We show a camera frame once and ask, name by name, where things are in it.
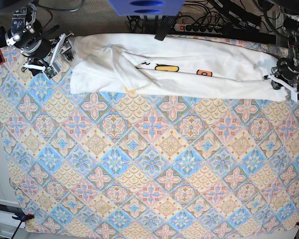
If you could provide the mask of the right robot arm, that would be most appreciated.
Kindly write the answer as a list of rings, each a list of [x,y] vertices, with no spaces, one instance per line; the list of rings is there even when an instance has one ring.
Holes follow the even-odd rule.
[[[41,6],[39,1],[33,0],[13,12],[10,30],[4,37],[9,47],[18,48],[26,58],[21,69],[23,72],[29,70],[33,76],[42,73],[52,79],[61,71],[56,63],[57,57],[63,56],[69,62],[74,59],[73,43],[70,41],[74,34],[62,33],[54,39],[48,39],[60,26],[45,29],[47,25],[42,25],[36,19],[38,8],[46,10],[53,19],[51,8]]]

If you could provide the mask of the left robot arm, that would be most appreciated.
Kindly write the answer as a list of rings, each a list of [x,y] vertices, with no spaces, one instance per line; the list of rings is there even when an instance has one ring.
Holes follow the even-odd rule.
[[[290,92],[291,99],[299,101],[299,0],[255,0],[254,4],[263,13],[269,28],[277,37],[288,43],[287,57],[279,58],[271,74],[264,77],[270,80],[275,90],[282,87]],[[286,16],[279,32],[269,20],[267,12],[277,5]]]

